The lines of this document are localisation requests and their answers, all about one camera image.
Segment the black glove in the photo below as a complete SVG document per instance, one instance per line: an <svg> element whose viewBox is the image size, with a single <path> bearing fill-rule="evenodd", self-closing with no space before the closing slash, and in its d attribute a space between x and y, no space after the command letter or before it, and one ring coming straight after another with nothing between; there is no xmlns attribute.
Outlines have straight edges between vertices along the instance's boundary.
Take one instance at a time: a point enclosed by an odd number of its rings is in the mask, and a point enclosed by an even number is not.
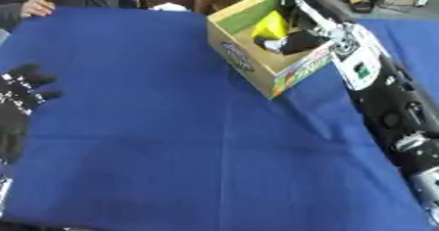
<svg viewBox="0 0 439 231"><path fill-rule="evenodd" d="M39 86L55 81L51 74L37 73L39 65L22 65L0 76L0 159L13 163L19 157L27 120L44 102L59 98L61 91L37 92Z"/></svg>

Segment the blue cloth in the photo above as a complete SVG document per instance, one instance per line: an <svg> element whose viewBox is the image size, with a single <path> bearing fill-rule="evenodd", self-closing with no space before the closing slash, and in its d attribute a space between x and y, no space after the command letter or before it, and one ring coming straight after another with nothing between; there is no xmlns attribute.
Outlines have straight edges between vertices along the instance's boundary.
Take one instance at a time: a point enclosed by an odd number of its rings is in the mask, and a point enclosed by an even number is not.
<svg viewBox="0 0 439 231"><path fill-rule="evenodd" d="M438 22L364 21L439 99ZM31 119L6 218L109 231L426 231L423 211L327 66L268 101L191 13L59 9L2 69L65 97Z"/></svg>

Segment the cardboard box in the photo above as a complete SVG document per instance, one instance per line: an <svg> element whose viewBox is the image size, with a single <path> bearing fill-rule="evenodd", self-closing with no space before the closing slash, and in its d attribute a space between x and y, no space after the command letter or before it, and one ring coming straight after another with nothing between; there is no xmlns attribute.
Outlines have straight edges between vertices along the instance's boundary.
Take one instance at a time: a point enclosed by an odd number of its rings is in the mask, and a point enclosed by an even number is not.
<svg viewBox="0 0 439 231"><path fill-rule="evenodd" d="M253 43L256 23L280 0L243 0L208 17L209 43L268 99L330 63L329 45L283 56Z"/></svg>

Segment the robotic hand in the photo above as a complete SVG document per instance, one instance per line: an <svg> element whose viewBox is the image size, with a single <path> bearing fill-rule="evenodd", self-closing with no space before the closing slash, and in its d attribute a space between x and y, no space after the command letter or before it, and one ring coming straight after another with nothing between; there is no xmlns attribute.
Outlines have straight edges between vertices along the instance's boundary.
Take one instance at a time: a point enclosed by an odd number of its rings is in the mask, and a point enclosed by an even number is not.
<svg viewBox="0 0 439 231"><path fill-rule="evenodd" d="M0 76L0 159L10 164L21 152L21 138L30 115L44 102L61 96L60 91L36 92L55 81L50 74L37 73L39 65L22 65Z"/></svg>
<svg viewBox="0 0 439 231"><path fill-rule="evenodd" d="M328 0L282 0L299 26L332 42L353 104L387 158L439 226L439 111L375 36Z"/></svg>

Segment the sticker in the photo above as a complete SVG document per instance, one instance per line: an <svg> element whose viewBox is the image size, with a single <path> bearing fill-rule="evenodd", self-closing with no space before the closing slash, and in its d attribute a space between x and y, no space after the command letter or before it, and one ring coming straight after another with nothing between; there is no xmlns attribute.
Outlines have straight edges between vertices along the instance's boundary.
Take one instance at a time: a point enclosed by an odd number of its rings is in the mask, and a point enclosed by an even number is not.
<svg viewBox="0 0 439 231"><path fill-rule="evenodd" d="M234 67L246 71L255 71L249 58L235 44L222 42L221 45L227 50L228 60Z"/></svg>

